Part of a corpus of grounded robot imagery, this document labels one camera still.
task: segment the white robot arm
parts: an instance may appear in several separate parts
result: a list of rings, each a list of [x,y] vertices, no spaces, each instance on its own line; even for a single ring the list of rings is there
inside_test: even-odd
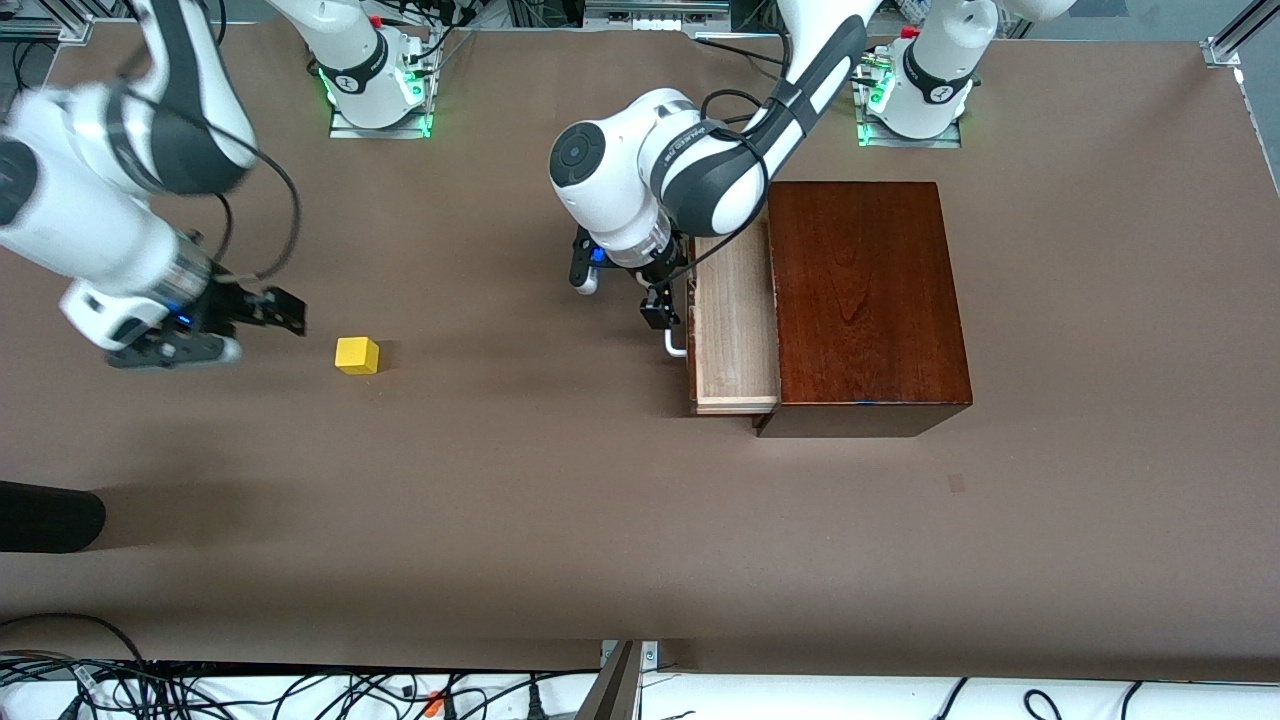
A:
[[[937,137],[964,113],[973,73],[1000,24],[997,4],[1032,22],[1051,20],[1075,0],[932,0],[915,38],[888,46],[892,78],[868,110],[902,137]]]
[[[374,27],[358,0],[268,0],[293,23],[320,65],[329,96],[351,124],[396,124],[426,99],[422,41]]]
[[[256,145],[204,10],[134,8],[152,58],[145,77],[14,102],[0,131],[0,245],[74,278],[63,313],[114,365],[234,361],[234,323],[302,334],[305,305],[215,282],[225,272],[146,206],[152,193],[230,190]]]
[[[879,0],[778,5],[791,33],[791,63],[741,135],[703,119],[689,97],[666,88],[617,115],[570,127],[552,149],[552,184],[564,208],[613,265],[644,284],[666,284],[686,264],[672,223],[685,234],[714,237],[750,222],[771,179],[861,58]],[[572,282],[584,293],[595,288],[594,274]],[[669,324],[646,318],[654,327]]]

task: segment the open drawer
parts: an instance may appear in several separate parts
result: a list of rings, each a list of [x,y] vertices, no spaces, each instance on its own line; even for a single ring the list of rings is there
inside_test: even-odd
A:
[[[718,238],[698,238],[701,255]],[[689,283],[689,398],[695,415],[765,415],[778,404],[778,323],[768,213]]]

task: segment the yellow cube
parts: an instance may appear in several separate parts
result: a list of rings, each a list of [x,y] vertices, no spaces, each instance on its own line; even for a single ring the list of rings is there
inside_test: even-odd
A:
[[[333,364],[348,375],[372,375],[378,372],[378,343],[367,337],[339,337]]]

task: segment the black object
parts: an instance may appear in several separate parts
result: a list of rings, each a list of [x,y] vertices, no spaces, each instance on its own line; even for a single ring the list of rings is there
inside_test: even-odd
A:
[[[225,270],[214,265],[214,273]],[[170,313],[124,350],[108,352],[106,364],[137,370],[216,363],[236,338],[236,323],[284,328],[301,337],[307,334],[306,314],[306,302],[278,287],[255,295],[238,283],[210,282],[195,302]]]
[[[530,673],[529,679],[532,684],[529,685],[529,716],[526,720],[548,720],[547,711],[543,708],[543,693],[538,689],[538,675]]]
[[[0,140],[0,227],[27,206],[40,182],[40,163],[26,142]]]
[[[1039,712],[1036,712],[1036,708],[1032,707],[1032,698],[1037,697],[1044,701],[1044,705],[1048,705],[1050,711],[1053,712],[1053,720],[1062,720],[1062,711],[1057,708],[1057,703],[1053,702],[1053,698],[1048,697],[1048,694],[1044,691],[1036,688],[1032,688],[1027,691],[1025,694],[1023,694],[1023,708],[1027,710],[1028,715],[1030,715],[1036,720],[1050,720],[1048,717],[1044,717]]]
[[[387,67],[387,59],[390,56],[390,47],[387,44],[387,36],[383,33],[376,33],[378,46],[364,63],[351,68],[330,68],[324,63],[317,63],[320,65],[320,72],[324,73],[329,82],[333,83],[339,91],[348,95],[358,95],[365,91],[365,85],[370,79],[383,72]]]
[[[969,85],[969,78],[973,77],[973,73],[969,73],[963,78],[942,79],[929,74],[915,59],[915,41],[908,45],[906,51],[902,53],[902,69],[906,72],[906,79],[919,88],[924,101],[929,105],[945,105],[956,96],[956,92],[964,90],[964,86]]]
[[[604,160],[607,141],[595,123],[577,123],[562,132],[552,146],[550,176],[557,187],[585,182]]]
[[[564,0],[564,19],[568,24],[582,27],[584,0]]]
[[[204,119],[204,81],[182,6],[178,3],[154,3],[150,10],[169,60],[169,81],[159,100],[154,101]],[[138,15],[140,23],[146,20],[146,9]],[[137,160],[128,132],[122,132],[124,95],[133,95],[133,91],[122,79],[108,96],[108,140],[122,168],[142,187],[159,186],[174,195],[228,192],[248,174],[247,168],[219,147],[215,133],[206,127],[207,122],[204,126],[192,124],[175,113],[156,113],[151,119],[152,174],[146,164]]]
[[[591,268],[611,270],[618,265],[609,260],[604,249],[591,240],[591,233],[579,225],[577,237],[573,238],[573,258],[568,263],[568,284],[582,287],[591,277]]]
[[[0,552],[77,552],[104,523],[106,506],[91,492],[0,482]]]
[[[680,324],[680,315],[676,314],[676,307],[671,302],[669,286],[650,287],[649,293],[640,304],[640,314],[655,331],[666,331]]]
[[[951,715],[951,706],[956,703],[956,698],[960,697],[960,691],[963,691],[966,684],[969,684],[969,678],[960,678],[956,680],[956,684],[951,685],[951,692],[947,693],[946,703],[933,720],[947,720],[947,715]]]
[[[685,255],[685,243],[676,231],[671,232],[671,240],[667,242],[667,246],[662,250],[649,252],[649,258],[650,263],[640,268],[639,272],[640,279],[650,284],[666,281],[676,274],[676,270],[689,264],[689,258]]]

